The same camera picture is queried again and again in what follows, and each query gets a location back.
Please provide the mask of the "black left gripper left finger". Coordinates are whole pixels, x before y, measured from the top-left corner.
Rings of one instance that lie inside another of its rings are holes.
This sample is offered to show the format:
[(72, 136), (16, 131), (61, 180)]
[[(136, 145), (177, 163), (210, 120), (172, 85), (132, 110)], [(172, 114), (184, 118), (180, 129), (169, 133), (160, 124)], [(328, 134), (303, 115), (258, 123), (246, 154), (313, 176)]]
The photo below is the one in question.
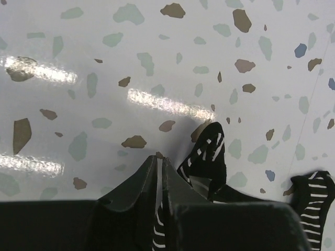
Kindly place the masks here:
[(150, 250), (158, 161), (97, 200), (1, 203), (1, 250)]

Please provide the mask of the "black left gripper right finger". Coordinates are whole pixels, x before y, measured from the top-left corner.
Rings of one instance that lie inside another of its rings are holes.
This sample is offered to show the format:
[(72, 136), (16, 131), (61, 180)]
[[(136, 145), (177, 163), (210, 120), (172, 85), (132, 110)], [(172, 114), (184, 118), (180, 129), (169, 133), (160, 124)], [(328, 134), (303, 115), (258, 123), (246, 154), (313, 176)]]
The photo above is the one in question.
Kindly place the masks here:
[(281, 202), (215, 204), (162, 163), (167, 250), (310, 250), (293, 209)]

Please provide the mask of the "black white striped tank top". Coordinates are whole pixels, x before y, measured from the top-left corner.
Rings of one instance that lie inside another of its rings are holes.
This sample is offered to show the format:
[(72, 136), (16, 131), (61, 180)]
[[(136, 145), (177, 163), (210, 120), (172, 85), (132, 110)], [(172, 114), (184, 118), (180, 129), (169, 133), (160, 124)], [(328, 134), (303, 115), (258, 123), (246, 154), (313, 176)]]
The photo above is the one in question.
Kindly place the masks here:
[[(218, 122), (209, 124), (199, 135), (192, 151), (175, 168), (177, 174), (207, 201), (215, 204), (277, 202), (242, 194), (226, 184), (224, 132)], [(294, 195), (290, 206), (298, 215), (310, 250), (321, 250), (329, 208), (334, 200), (334, 181), (327, 171), (318, 170), (292, 178)], [(167, 250), (163, 204), (156, 213), (152, 250)]]

